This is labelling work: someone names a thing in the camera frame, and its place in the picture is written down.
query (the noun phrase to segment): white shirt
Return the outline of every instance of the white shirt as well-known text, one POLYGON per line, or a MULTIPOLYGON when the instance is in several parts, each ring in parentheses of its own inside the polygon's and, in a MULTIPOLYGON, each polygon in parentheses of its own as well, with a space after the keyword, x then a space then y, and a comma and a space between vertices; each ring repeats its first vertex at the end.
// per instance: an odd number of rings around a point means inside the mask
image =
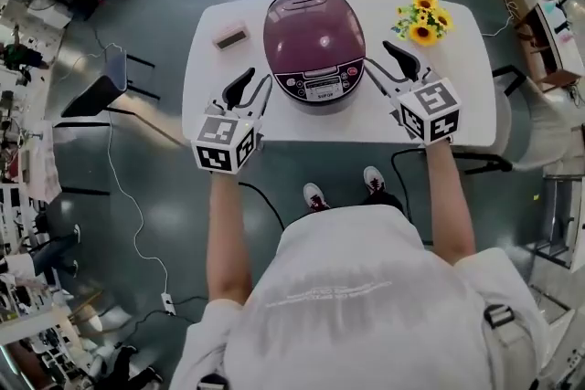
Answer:
POLYGON ((0 274, 0 280, 7 285, 15 285, 16 279, 35 279, 35 264, 30 254, 14 254, 5 257, 7 273, 0 274))
POLYGON ((243 308, 214 300, 188 328, 171 390, 217 370, 234 390, 488 390, 487 303, 514 310, 540 368, 546 324, 503 250, 452 267, 391 206, 316 213, 287 227, 243 308))

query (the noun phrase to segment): yellow flower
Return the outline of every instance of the yellow flower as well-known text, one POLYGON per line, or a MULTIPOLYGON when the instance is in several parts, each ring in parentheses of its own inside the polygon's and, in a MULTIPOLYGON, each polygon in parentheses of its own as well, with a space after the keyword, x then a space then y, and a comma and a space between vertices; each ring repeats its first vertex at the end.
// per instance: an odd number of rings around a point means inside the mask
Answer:
POLYGON ((409 27, 409 36, 421 46, 432 46, 437 42, 437 28, 424 23, 413 23, 409 27))
POLYGON ((437 0, 412 0, 415 8, 432 10, 437 5, 437 0))
POLYGON ((451 14, 444 8, 438 7, 432 14, 432 19, 437 25, 441 25, 445 31, 453 29, 451 14))

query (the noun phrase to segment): gray floor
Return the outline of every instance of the gray floor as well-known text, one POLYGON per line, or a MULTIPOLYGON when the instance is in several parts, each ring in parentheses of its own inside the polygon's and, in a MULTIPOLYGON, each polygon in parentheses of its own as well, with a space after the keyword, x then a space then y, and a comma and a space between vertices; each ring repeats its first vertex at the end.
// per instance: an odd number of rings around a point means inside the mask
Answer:
MULTIPOLYGON (((78 65, 78 72, 59 81, 78 55, 100 48, 91 30, 95 26, 104 44, 115 42, 129 53, 148 58, 156 69, 132 64, 131 79, 162 96, 160 103, 127 94, 116 104, 138 111, 160 132, 132 117, 112 115, 114 122, 112 160, 122 186, 135 195, 145 219, 138 244, 145 255, 158 255, 169 270, 169 291, 175 301, 195 294, 206 294, 205 249, 207 237, 207 190, 209 176, 198 171, 191 149, 181 136, 183 79, 191 40, 203 10, 233 0, 107 0, 93 18, 70 25, 55 67, 49 95, 48 117, 59 115, 63 106, 94 77, 100 59, 78 65)), ((484 32, 496 31, 506 20, 502 0, 448 0, 471 8, 484 32)), ((524 67, 520 46, 511 29, 496 38, 486 39, 492 67, 515 64, 524 67)), ((521 153, 529 129, 527 110, 521 97, 513 101, 515 125, 513 151, 521 153)), ((107 114, 100 119, 107 121, 107 114)), ((153 261, 140 259, 133 250, 133 232, 139 217, 131 201, 122 196, 107 161, 108 129, 76 130, 77 140, 57 147, 61 183, 111 190, 110 197, 62 195, 49 208, 57 231, 69 229, 74 222, 83 228, 78 248, 80 276, 67 282, 83 293, 104 288, 99 311, 114 303, 135 319, 161 306, 164 275, 153 261)), ((303 184, 318 183, 334 206, 358 203, 366 195, 362 169, 374 164, 387 177, 388 187, 402 198, 398 180, 391 172, 390 155, 398 147, 386 145, 269 144, 256 155, 241 179, 261 188, 271 199, 286 224, 302 215, 305 206, 303 184)), ((429 193, 424 160, 403 156, 400 170, 409 188, 414 222, 423 238, 430 238, 429 193)), ((518 244, 534 238, 539 202, 540 174, 481 174, 465 178, 479 248, 508 248, 523 274, 530 268, 529 258, 518 244)), ((265 270, 280 238, 279 226, 268 207, 249 189, 242 189, 245 222, 257 280, 265 270)), ((201 302, 177 307, 180 314, 198 320, 201 302)), ((141 326, 133 344, 143 349, 139 363, 152 364, 170 376, 181 353, 186 324, 180 320, 155 316, 141 326)), ((115 343, 132 326, 103 335, 115 343)))

